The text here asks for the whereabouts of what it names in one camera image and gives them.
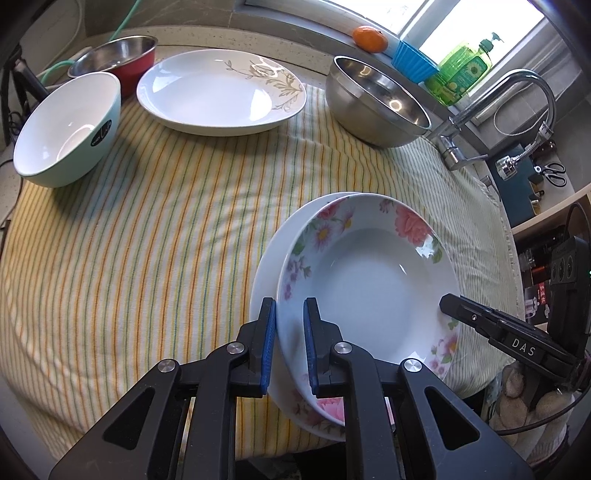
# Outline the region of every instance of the striped tablecloth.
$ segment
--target striped tablecloth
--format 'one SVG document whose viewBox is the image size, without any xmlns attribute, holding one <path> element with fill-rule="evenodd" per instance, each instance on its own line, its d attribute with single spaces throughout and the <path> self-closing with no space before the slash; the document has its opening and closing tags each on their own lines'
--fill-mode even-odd
<svg viewBox="0 0 591 480">
<path fill-rule="evenodd" d="M 60 189 L 30 183 L 0 265 L 0 367 L 60 458 L 160 359 L 204 358 L 247 322 L 258 261 L 298 207 L 330 192 L 400 199 L 434 228 L 464 295 L 523 317 L 501 207 L 418 139 L 375 150 L 330 116 L 322 90 L 258 135 L 208 138 L 161 126 L 135 100 L 110 154 Z M 447 383 L 462 396 L 508 358 L 462 329 Z M 323 446 L 268 399 L 239 400 L 236 455 Z"/>
</svg>

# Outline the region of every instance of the white glove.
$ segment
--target white glove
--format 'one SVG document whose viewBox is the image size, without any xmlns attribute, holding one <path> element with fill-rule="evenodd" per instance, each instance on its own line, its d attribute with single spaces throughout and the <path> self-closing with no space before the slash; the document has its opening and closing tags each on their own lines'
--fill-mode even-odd
<svg viewBox="0 0 591 480">
<path fill-rule="evenodd" d="M 566 408 L 573 401 L 572 393 L 555 390 L 544 395 L 528 412 L 521 396 L 525 382 L 522 365 L 514 362 L 503 369 L 501 395 L 496 402 L 495 413 L 489 421 L 493 430 L 508 430 L 529 425 Z M 546 460 L 560 446 L 566 435 L 566 422 L 571 412 L 528 432 L 502 437 L 531 466 Z"/>
</svg>

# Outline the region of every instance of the black oval label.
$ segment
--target black oval label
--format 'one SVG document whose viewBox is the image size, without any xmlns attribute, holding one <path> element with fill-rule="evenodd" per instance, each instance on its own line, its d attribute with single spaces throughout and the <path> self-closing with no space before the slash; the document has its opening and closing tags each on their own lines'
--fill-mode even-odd
<svg viewBox="0 0 591 480">
<path fill-rule="evenodd" d="M 93 137 L 92 142 L 90 142 L 91 147 L 97 146 L 99 143 L 101 143 L 105 139 L 105 137 L 107 136 L 107 133 L 109 133 L 109 130 L 111 129 L 112 123 L 113 122 L 111 120 L 107 120 L 103 124 L 103 126 L 100 128 L 100 130 Z"/>
</svg>

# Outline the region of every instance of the wooden shelf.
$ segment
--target wooden shelf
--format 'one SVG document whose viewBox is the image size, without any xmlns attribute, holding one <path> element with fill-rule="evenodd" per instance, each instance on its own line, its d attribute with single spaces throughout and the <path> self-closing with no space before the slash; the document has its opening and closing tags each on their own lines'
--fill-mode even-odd
<svg viewBox="0 0 591 480">
<path fill-rule="evenodd" d="M 587 212 L 589 218 L 591 219 L 591 183 L 586 185 L 584 188 L 580 189 L 578 192 L 575 192 L 570 197 L 564 199 L 562 202 L 554 205 L 552 208 L 549 208 L 545 212 L 542 212 L 541 214 L 536 215 L 532 219 L 527 220 L 526 222 L 523 222 L 522 224 L 517 225 L 516 227 L 513 227 L 511 229 L 513 237 L 515 238 L 515 240 L 521 240 L 522 238 L 526 238 L 535 233 L 549 230 L 552 227 L 564 223 L 566 215 L 569 211 L 569 207 L 574 202 L 579 202 Z M 577 224 L 579 224 L 579 220 L 574 219 L 574 214 L 573 222 L 576 222 L 574 224 L 575 227 L 577 226 Z M 580 232 L 585 231 L 584 229 L 579 228 L 576 228 L 575 230 L 580 230 Z"/>
</svg>

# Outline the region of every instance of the faucet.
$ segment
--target faucet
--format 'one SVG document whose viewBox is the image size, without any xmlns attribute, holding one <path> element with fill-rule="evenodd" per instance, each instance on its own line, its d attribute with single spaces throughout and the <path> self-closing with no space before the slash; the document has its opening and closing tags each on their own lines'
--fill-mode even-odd
<svg viewBox="0 0 591 480">
<path fill-rule="evenodd" d="M 550 139 L 553 133 L 554 123 L 556 122 L 556 100 L 550 85 L 531 70 L 519 69 L 512 70 L 503 75 L 493 86 L 478 97 L 467 108 L 457 115 L 444 121 L 439 127 L 433 130 L 427 137 L 437 147 L 443 156 L 443 162 L 449 170 L 458 170 L 466 165 L 479 160 L 486 160 L 488 155 L 481 155 L 474 158 L 466 158 L 462 151 L 453 142 L 453 137 L 460 133 L 460 129 L 466 125 L 472 117 L 482 112 L 487 106 L 497 100 L 511 86 L 519 82 L 530 82 L 538 85 L 545 93 L 548 100 L 548 115 L 546 120 L 540 125 L 540 129 L 535 140 L 530 143 L 525 150 L 516 157 L 504 157 L 496 162 L 496 169 L 503 180 L 508 180 L 517 173 L 517 164 L 524 157 L 532 153 L 543 142 Z"/>
</svg>

